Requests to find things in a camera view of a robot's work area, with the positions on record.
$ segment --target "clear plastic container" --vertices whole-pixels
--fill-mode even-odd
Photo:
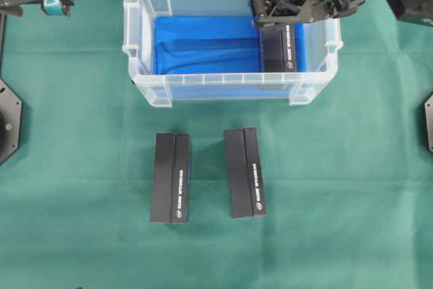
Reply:
[[[290,105],[311,103],[334,78],[343,46],[339,20],[306,24],[307,72],[155,75],[155,19],[160,16],[248,16],[247,0],[125,0],[123,51],[129,74],[155,107],[174,100],[288,98]]]

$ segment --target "teal component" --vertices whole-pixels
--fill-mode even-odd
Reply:
[[[63,16],[62,2],[60,0],[43,0],[43,10],[47,15]]]

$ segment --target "green tablecloth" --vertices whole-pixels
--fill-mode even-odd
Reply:
[[[385,0],[342,20],[340,69],[286,100],[154,109],[121,52],[122,0],[25,7],[2,78],[24,105],[0,167],[2,288],[431,288],[433,28]],[[223,130],[258,127],[269,215],[234,220]],[[149,223],[157,132],[189,133],[189,223]]]

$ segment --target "blue cloth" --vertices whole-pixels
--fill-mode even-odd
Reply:
[[[301,24],[295,35],[304,60]],[[261,71],[260,33],[251,17],[157,18],[155,47],[156,74]]]

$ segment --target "black rectangular box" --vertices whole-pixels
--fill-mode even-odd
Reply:
[[[187,222],[189,165],[189,135],[156,135],[150,221]]]
[[[256,128],[224,132],[233,218],[266,215]]]
[[[262,30],[260,45],[263,72],[296,72],[294,25],[281,24]]]

